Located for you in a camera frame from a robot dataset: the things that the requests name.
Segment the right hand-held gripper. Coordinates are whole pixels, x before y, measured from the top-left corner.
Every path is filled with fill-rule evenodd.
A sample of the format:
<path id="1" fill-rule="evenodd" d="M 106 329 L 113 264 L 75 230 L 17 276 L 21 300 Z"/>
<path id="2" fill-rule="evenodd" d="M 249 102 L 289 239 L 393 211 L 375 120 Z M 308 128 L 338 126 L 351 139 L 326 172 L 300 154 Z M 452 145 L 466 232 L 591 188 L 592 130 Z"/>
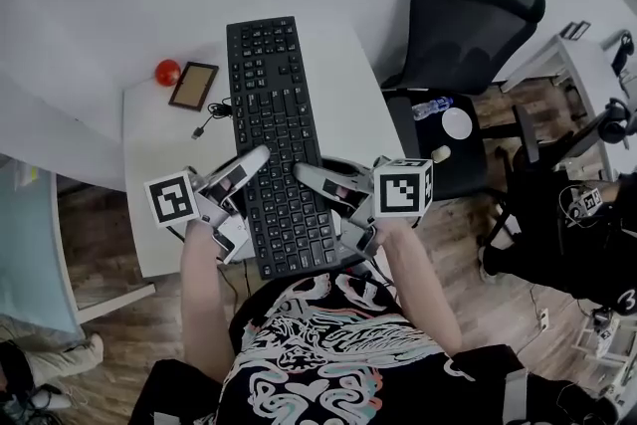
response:
<path id="1" fill-rule="evenodd" d="M 378 249 L 379 219 L 420 219 L 433 201 L 433 161 L 385 156 L 373 168 L 342 158 L 296 163 L 295 178 L 323 197 L 341 219 L 340 243 L 363 258 Z"/>

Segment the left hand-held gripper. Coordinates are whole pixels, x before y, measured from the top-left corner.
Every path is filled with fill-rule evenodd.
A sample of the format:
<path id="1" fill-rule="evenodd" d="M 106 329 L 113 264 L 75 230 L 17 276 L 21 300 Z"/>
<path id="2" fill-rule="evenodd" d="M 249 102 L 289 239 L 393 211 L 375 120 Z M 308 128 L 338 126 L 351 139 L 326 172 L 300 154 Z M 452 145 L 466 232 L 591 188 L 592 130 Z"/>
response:
<path id="1" fill-rule="evenodd" d="M 248 254 L 249 229 L 233 200 L 270 159 L 271 151 L 259 145 L 236 156 L 205 176 L 192 169 L 144 183 L 149 208 L 158 228 L 171 229 L 197 221 L 210 230 L 222 250 L 222 262 L 231 264 Z"/>

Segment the black keyboard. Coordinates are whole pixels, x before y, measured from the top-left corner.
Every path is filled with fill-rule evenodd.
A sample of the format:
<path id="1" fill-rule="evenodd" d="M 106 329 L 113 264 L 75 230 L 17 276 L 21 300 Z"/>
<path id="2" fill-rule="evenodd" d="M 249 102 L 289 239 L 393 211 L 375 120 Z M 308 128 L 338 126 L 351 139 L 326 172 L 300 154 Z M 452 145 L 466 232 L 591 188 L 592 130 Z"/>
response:
<path id="1" fill-rule="evenodd" d="M 332 215 L 293 173 L 298 163 L 321 162 L 296 21 L 240 22 L 226 34 L 237 150 L 270 151 L 244 189 L 260 275 L 327 271 L 337 264 Z"/>

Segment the person's right forearm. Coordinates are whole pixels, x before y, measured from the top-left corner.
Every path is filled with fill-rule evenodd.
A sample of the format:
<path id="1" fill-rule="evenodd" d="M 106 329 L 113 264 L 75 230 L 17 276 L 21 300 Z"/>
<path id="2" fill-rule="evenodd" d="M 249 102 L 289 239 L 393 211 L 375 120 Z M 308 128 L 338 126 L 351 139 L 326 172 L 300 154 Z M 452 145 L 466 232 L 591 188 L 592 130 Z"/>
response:
<path id="1" fill-rule="evenodd" d="M 375 226 L 404 315 L 448 355 L 457 354 L 461 330 L 424 245 L 402 218 L 379 219 Z"/>

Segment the person's left forearm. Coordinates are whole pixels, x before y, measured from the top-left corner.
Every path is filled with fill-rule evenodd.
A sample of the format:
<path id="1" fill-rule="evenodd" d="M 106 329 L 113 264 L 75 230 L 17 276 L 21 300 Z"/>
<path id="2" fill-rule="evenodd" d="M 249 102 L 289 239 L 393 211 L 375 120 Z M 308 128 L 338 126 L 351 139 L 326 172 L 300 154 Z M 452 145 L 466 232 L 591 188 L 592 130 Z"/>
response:
<path id="1" fill-rule="evenodd" d="M 219 280 L 220 246 L 212 228 L 188 223 L 181 255 L 181 320 L 184 360 L 221 383 L 233 365 L 233 351 Z"/>

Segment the red tomato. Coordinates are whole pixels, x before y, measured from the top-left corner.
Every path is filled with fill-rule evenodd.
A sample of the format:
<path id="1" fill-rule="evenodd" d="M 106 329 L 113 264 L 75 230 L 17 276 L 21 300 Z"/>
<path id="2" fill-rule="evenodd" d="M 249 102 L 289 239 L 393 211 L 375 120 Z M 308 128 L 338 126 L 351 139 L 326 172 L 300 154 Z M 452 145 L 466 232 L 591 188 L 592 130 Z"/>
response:
<path id="1" fill-rule="evenodd" d="M 154 70 L 155 81 L 163 87 L 173 87 L 179 81 L 180 76 L 180 65 L 171 59 L 161 61 Z"/>

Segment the clear plastic water bottle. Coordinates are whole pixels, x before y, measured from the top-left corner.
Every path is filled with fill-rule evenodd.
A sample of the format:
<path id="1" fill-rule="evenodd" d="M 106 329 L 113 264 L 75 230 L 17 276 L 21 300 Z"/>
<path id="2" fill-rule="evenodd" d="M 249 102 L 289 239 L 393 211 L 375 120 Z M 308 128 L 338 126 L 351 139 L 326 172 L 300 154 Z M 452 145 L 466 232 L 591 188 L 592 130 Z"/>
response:
<path id="1" fill-rule="evenodd" d="M 420 121 L 430 115 L 441 113 L 449 109 L 454 100 L 449 97 L 439 97 L 425 103 L 421 103 L 412 107 L 412 114 L 415 121 Z"/>

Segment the white round disc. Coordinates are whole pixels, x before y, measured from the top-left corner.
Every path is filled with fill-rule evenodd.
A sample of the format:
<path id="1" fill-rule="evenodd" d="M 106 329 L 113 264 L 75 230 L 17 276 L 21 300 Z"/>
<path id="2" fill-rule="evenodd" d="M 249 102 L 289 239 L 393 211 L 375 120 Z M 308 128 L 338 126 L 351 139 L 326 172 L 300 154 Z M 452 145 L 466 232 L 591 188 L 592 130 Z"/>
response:
<path id="1" fill-rule="evenodd" d="M 456 140 L 467 139 L 473 131 L 471 117 L 458 107 L 446 109 L 442 114 L 441 121 L 445 132 Z"/>

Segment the black mesh office chair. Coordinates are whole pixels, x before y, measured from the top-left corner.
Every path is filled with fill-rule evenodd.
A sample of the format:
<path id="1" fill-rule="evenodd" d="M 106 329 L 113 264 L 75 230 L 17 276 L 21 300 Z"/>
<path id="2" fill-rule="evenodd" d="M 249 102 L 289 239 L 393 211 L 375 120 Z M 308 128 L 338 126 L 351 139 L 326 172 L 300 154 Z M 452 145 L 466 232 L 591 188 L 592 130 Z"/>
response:
<path id="1" fill-rule="evenodd" d="M 434 200 L 488 190 L 484 141 L 513 132 L 481 129 L 473 99 L 534 34 L 544 12 L 545 0 L 410 0 L 404 65 L 381 90 L 406 156 L 429 158 L 442 145 L 451 148 L 451 156 L 434 166 Z M 442 112 L 414 120 L 413 106 L 439 97 L 452 98 L 451 107 L 471 117 L 467 139 L 445 132 Z"/>

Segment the person's black patterned shirt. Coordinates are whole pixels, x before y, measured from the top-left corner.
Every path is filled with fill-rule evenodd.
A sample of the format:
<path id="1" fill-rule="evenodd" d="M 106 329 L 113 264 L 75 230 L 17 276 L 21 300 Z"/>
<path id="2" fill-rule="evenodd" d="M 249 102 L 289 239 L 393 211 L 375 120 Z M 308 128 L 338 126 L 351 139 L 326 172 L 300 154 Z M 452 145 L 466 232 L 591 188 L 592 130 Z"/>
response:
<path id="1" fill-rule="evenodd" d="M 606 398 L 528 371 L 507 345 L 446 354 L 380 284 L 270 283 L 230 326 L 222 382 L 154 364 L 129 425 L 615 425 Z"/>

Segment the sheet of paper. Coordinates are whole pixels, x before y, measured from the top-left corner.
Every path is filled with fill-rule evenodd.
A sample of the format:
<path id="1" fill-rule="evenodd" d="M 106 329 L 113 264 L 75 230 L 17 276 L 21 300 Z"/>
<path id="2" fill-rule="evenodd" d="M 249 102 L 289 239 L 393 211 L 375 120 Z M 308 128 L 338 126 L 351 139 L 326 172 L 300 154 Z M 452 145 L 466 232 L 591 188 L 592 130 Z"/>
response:
<path id="1" fill-rule="evenodd" d="M 26 162 L 16 161 L 14 170 L 15 189 L 29 186 L 40 177 L 40 168 Z"/>

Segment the light blue table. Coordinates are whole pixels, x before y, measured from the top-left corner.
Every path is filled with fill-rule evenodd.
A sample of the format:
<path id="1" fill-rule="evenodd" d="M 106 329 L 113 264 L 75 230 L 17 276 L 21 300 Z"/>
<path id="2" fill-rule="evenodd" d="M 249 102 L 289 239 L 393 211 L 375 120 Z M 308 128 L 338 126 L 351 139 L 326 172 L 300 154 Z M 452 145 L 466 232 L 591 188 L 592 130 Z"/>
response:
<path id="1" fill-rule="evenodd" d="M 81 309 L 62 243 L 57 175 L 40 169 L 15 189 L 15 162 L 0 166 L 0 316 L 65 333 L 156 293 L 153 284 Z"/>

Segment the white side desk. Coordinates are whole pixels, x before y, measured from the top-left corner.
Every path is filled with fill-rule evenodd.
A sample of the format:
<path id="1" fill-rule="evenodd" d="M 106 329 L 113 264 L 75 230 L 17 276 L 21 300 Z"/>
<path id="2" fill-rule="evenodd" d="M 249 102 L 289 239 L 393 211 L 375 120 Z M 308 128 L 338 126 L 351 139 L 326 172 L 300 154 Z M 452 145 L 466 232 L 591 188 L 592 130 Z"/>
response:
<path id="1" fill-rule="evenodd" d="M 563 40 L 559 36 L 553 36 L 519 65 L 500 86 L 501 92 L 508 93 L 553 59 L 559 60 L 561 69 L 571 78 L 589 117 L 601 114 L 611 99 L 622 100 L 637 109 L 637 98 L 630 99 L 623 92 L 619 79 L 598 44 L 586 40 Z M 599 142 L 598 146 L 607 177 L 616 178 L 637 168 L 637 134 L 629 136 L 624 142 Z"/>

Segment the black headphones on stand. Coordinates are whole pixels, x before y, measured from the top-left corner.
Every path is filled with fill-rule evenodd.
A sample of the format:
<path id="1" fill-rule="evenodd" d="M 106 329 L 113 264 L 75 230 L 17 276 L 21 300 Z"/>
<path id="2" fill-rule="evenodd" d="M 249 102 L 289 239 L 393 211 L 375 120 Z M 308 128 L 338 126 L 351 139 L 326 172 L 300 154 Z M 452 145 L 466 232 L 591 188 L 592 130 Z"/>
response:
<path id="1" fill-rule="evenodd" d="M 612 60 L 611 68 L 616 77 L 619 77 L 624 70 L 628 58 L 634 54 L 635 44 L 632 34 L 629 31 L 624 31 L 619 37 L 619 47 Z"/>

